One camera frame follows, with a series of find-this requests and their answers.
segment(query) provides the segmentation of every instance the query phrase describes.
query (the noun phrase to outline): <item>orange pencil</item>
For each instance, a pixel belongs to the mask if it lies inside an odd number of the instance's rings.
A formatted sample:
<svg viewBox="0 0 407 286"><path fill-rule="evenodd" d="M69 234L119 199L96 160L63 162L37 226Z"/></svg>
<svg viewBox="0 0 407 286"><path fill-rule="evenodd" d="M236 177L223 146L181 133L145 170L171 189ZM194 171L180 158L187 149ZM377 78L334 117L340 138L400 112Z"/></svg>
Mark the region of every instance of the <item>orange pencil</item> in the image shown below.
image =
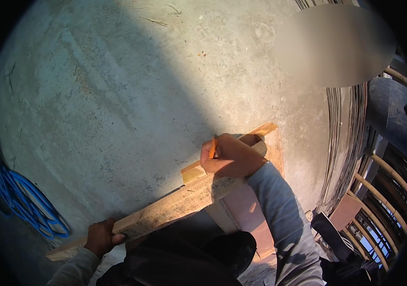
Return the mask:
<svg viewBox="0 0 407 286"><path fill-rule="evenodd" d="M214 159L214 154L216 153L216 146L218 145L218 136L214 135L211 140L211 148L210 152L208 153L209 159Z"/></svg>

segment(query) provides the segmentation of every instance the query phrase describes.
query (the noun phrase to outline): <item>blue cable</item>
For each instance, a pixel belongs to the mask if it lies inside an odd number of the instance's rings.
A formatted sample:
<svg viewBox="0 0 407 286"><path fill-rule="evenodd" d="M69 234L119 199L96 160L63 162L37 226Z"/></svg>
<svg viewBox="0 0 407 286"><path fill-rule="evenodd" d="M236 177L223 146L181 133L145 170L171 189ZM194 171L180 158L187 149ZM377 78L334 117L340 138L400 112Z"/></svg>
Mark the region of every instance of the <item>blue cable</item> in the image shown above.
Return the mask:
<svg viewBox="0 0 407 286"><path fill-rule="evenodd" d="M44 209L52 219L48 218L48 216L37 205L35 205L29 196L22 191L20 186L38 201L41 208ZM49 239L54 239L55 236L69 236L69 229L59 219L59 213L45 195L26 177L8 169L6 165L1 162L1 159L0 196L10 208L10 212L8 213L0 208L0 212L5 216L10 217L12 214L16 214L18 217L32 225L44 237ZM61 226L64 233L54 231L51 227L52 225Z"/></svg>

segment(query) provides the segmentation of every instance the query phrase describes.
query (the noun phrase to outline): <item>blurred patch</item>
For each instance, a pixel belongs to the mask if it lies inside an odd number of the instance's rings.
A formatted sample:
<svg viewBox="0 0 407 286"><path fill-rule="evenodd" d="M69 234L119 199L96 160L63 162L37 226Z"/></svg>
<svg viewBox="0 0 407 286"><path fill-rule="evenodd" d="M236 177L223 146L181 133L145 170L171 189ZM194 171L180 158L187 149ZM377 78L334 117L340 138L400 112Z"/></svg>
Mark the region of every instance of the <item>blurred patch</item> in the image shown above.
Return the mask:
<svg viewBox="0 0 407 286"><path fill-rule="evenodd" d="M395 37L373 12L346 4L304 9L276 33L275 53L286 71L321 87L350 87L381 74L392 61Z"/></svg>

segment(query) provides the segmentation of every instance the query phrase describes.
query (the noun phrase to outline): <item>gray sleeve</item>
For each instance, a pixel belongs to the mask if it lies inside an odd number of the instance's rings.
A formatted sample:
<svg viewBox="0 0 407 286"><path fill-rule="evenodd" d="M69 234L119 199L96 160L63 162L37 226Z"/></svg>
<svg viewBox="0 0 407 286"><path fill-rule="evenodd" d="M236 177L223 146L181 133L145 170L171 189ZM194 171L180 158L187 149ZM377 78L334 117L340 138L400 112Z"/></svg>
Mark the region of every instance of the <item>gray sleeve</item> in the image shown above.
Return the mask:
<svg viewBox="0 0 407 286"><path fill-rule="evenodd" d="M248 185L259 199L277 248L276 285L323 285L310 223L280 172L267 162L251 176Z"/></svg>
<svg viewBox="0 0 407 286"><path fill-rule="evenodd" d="M47 286L87 286L99 266L100 258L91 250L80 251L54 274Z"/></svg>

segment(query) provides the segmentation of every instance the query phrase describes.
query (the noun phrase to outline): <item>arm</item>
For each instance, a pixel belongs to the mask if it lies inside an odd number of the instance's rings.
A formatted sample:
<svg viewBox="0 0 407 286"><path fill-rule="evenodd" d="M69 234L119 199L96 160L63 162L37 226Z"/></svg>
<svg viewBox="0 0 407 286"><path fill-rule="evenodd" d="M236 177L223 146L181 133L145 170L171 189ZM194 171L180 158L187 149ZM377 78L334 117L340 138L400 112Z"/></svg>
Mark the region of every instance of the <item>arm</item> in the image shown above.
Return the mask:
<svg viewBox="0 0 407 286"><path fill-rule="evenodd" d="M115 220L107 220L89 226L88 241L72 259L61 266L47 286L86 286L97 270L104 254L126 239L123 233L112 233Z"/></svg>
<svg viewBox="0 0 407 286"><path fill-rule="evenodd" d="M230 134L218 138L217 159L209 159L211 142L202 145L200 164L209 173L248 176L277 248L276 284L323 285L318 247L302 207L270 162Z"/></svg>

